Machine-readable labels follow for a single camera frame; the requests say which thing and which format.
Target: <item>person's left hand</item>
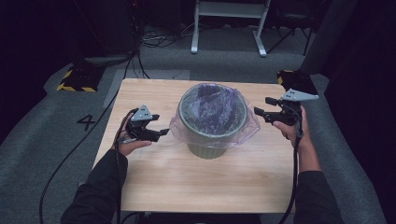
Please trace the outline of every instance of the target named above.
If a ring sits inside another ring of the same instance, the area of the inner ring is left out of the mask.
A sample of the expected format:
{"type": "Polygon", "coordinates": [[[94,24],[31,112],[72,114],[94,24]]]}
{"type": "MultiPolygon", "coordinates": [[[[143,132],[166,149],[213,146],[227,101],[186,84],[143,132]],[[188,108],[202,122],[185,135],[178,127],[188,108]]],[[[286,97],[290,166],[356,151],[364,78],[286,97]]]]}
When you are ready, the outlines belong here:
{"type": "MultiPolygon", "coordinates": [[[[122,129],[121,129],[121,133],[120,133],[120,137],[122,136],[128,136],[128,133],[126,132],[125,128],[126,128],[126,124],[128,122],[128,120],[132,117],[133,114],[131,114],[127,120],[125,121],[122,129]]],[[[124,156],[128,156],[129,154],[131,154],[135,149],[140,148],[140,147],[147,147],[151,145],[150,141],[133,141],[130,143],[122,143],[119,142],[117,138],[117,134],[115,136],[115,143],[119,144],[119,153],[121,153],[124,156]]],[[[116,149],[116,146],[113,144],[113,146],[111,147],[111,149],[116,149]]]]}

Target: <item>person's right hand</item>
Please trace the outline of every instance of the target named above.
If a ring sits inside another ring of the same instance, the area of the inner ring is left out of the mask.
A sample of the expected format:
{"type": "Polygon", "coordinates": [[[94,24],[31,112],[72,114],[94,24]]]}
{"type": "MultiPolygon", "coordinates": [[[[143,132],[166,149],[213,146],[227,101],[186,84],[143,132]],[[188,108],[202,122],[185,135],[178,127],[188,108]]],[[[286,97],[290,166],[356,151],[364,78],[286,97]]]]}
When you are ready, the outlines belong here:
{"type": "MultiPolygon", "coordinates": [[[[311,136],[309,134],[309,127],[308,127],[308,121],[306,120],[306,113],[305,113],[305,109],[303,108],[303,106],[301,106],[301,110],[302,110],[302,116],[303,116],[303,132],[304,132],[304,136],[300,141],[299,147],[303,147],[307,144],[311,144],[311,136]]],[[[296,127],[295,125],[293,126],[289,126],[285,123],[282,123],[280,121],[274,121],[273,125],[278,128],[283,136],[291,141],[291,145],[294,147],[295,145],[295,141],[296,141],[296,127]]]]}
{"type": "MultiPolygon", "coordinates": [[[[129,115],[129,117],[126,120],[129,120],[132,117],[133,114],[129,115]]],[[[126,132],[126,123],[127,121],[125,121],[125,123],[123,124],[123,127],[121,129],[120,132],[120,136],[128,136],[128,133],[126,132]]],[[[128,156],[129,154],[131,154],[135,149],[141,148],[141,147],[148,147],[151,146],[151,142],[150,141],[133,141],[130,143],[120,143],[117,139],[117,134],[114,137],[114,143],[118,144],[119,147],[119,153],[124,155],[124,156],[128,156]]]]}

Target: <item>plastic bag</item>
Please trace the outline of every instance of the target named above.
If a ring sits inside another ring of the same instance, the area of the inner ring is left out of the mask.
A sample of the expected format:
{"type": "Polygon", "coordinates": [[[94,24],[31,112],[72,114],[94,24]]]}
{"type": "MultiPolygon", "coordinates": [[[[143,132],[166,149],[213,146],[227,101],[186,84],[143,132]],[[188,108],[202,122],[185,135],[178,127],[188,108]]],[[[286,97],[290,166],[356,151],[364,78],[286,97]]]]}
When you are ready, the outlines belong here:
{"type": "Polygon", "coordinates": [[[169,126],[179,141],[211,148],[239,146],[260,129],[245,97],[236,89],[215,83],[190,88],[169,126]]]}

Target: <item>table top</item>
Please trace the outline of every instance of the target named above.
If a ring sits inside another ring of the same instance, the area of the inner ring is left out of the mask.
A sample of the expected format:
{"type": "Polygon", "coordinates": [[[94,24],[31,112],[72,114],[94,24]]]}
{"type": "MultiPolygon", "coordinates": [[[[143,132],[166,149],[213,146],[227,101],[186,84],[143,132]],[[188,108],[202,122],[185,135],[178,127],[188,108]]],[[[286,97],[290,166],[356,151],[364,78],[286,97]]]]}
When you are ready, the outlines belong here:
{"type": "MultiPolygon", "coordinates": [[[[123,117],[147,105],[160,119],[148,129],[169,127],[182,95],[203,81],[124,79],[111,112],[95,164],[110,148],[123,117]]],[[[216,82],[238,89],[252,106],[280,111],[265,97],[278,99],[276,84],[216,82]]],[[[122,192],[125,211],[192,213],[284,213],[292,187],[292,148],[280,131],[263,118],[261,129],[245,144],[205,160],[193,155],[171,132],[158,143],[128,156],[128,175],[122,192]]]]}

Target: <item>black sleeve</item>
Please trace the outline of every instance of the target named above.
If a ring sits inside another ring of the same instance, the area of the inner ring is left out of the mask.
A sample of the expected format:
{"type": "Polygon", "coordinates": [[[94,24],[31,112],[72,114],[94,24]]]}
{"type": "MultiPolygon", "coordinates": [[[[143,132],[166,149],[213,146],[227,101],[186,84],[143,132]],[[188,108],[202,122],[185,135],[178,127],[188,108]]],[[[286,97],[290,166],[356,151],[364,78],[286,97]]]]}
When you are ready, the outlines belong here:
{"type": "Polygon", "coordinates": [[[298,176],[294,223],[344,223],[326,177],[320,171],[298,176]]]}
{"type": "MultiPolygon", "coordinates": [[[[128,160],[119,153],[122,185],[128,160]]],[[[117,208],[119,173],[116,150],[110,149],[92,169],[87,182],[78,187],[76,196],[64,211],[61,223],[111,223],[117,208]]]]}

